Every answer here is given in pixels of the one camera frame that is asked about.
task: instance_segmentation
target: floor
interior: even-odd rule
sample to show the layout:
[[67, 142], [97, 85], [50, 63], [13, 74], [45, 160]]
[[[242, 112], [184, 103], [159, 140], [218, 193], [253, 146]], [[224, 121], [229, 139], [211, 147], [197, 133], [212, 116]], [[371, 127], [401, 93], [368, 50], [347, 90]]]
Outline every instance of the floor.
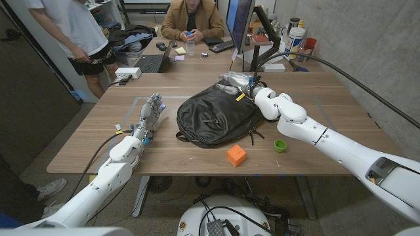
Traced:
[[[46, 168], [93, 106], [82, 104], [81, 111], [20, 175], [23, 181], [35, 186], [42, 186], [57, 178], [68, 180], [67, 186], [45, 204], [55, 200], [57, 203], [67, 201], [79, 179], [78, 175], [49, 174]], [[243, 178], [229, 179], [246, 189]], [[125, 227], [135, 235], [176, 235], [180, 217], [193, 205], [193, 200], [202, 193], [210, 194], [221, 188], [216, 179], [212, 179], [207, 187], [198, 187], [195, 180], [193, 176], [174, 176], [167, 191], [148, 192], [142, 215], [140, 218], [132, 218], [134, 198], [140, 182], [140, 176], [133, 176], [115, 200], [87, 226], [94, 223], [95, 226]], [[78, 191], [88, 181], [88, 177], [84, 177]], [[353, 177], [308, 178], [317, 220], [309, 220], [305, 216], [293, 177], [249, 177], [248, 181], [256, 197], [268, 197], [272, 205], [289, 211], [290, 217], [299, 222], [301, 235], [394, 235], [415, 226], [385, 206]], [[241, 194], [238, 189], [234, 191], [236, 195]], [[109, 196], [103, 206], [116, 193]], [[274, 229], [274, 221], [269, 218], [269, 223]]]

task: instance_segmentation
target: black shorts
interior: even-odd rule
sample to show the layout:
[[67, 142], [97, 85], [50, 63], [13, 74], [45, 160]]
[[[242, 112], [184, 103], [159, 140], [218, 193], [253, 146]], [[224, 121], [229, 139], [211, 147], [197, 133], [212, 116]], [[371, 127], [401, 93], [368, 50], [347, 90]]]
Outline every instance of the black shorts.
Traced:
[[89, 57], [91, 58], [89, 62], [78, 62], [74, 58], [68, 60], [79, 75], [97, 75], [104, 71], [104, 65], [110, 65], [117, 61], [109, 43]]

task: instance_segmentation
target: power strip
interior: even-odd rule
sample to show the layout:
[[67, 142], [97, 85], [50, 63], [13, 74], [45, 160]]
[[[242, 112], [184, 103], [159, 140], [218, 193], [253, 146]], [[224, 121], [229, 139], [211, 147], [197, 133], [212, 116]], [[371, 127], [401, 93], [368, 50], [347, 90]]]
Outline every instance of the power strip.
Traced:
[[142, 74], [142, 71], [140, 68], [118, 68], [115, 74], [117, 75], [116, 81], [118, 82], [121, 79], [128, 78], [129, 75], [133, 76], [132, 79], [138, 79]]

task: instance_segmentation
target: backpack strap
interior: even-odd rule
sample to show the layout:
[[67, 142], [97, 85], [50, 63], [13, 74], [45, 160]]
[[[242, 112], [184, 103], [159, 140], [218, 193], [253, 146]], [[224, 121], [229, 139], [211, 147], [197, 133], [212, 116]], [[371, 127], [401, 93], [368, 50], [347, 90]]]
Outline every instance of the backpack strap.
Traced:
[[189, 139], [187, 139], [187, 138], [185, 137], [185, 135], [183, 135], [181, 132], [178, 132], [175, 136], [176, 136], [179, 140], [181, 140], [181, 141], [183, 141], [183, 142], [190, 142], [190, 140], [189, 140]]

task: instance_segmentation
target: tan jacket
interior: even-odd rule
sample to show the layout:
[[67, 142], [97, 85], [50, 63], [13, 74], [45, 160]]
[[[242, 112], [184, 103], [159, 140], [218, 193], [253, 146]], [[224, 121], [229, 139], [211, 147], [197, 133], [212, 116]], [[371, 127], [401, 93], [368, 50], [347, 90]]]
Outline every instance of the tan jacket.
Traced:
[[[184, 0], [172, 0], [171, 6], [162, 23], [162, 36], [179, 40], [179, 34], [186, 30], [188, 13]], [[196, 12], [196, 27], [203, 33], [203, 37], [223, 37], [223, 19], [212, 0], [201, 0]]]

